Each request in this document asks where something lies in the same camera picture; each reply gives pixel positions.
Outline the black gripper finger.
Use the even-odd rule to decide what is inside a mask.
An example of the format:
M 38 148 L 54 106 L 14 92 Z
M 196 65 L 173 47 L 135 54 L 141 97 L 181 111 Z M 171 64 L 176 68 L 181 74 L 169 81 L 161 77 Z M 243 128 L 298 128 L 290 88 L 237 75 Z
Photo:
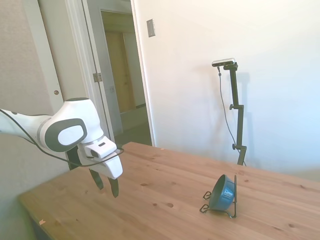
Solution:
M 117 198 L 119 196 L 119 182 L 118 179 L 112 179 L 112 178 L 108 178 L 110 187 L 111 187 L 111 191 L 112 191 L 112 195 L 114 198 Z
M 104 188 L 104 183 L 103 183 L 103 181 L 102 181 L 102 179 L 101 179 L 101 177 L 100 177 L 100 174 L 99 174 L 98 172 L 92 170 L 92 169 L 89 169 L 89 171 L 90 171 L 90 174 L 91 174 L 91 176 L 92 176 L 92 178 L 93 178 L 96 186 L 97 186 L 100 190 L 102 190 L 102 189 Z

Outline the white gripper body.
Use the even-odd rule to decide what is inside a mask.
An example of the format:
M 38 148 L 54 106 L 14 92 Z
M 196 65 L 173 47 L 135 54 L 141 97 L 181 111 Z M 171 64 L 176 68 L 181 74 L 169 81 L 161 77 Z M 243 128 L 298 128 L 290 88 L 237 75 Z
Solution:
M 83 153 L 81 153 L 81 164 L 83 166 L 92 165 L 89 166 L 91 170 L 115 180 L 123 173 L 123 167 L 119 157 L 119 155 L 122 153 L 122 150 L 117 149 L 104 158 L 88 158 Z

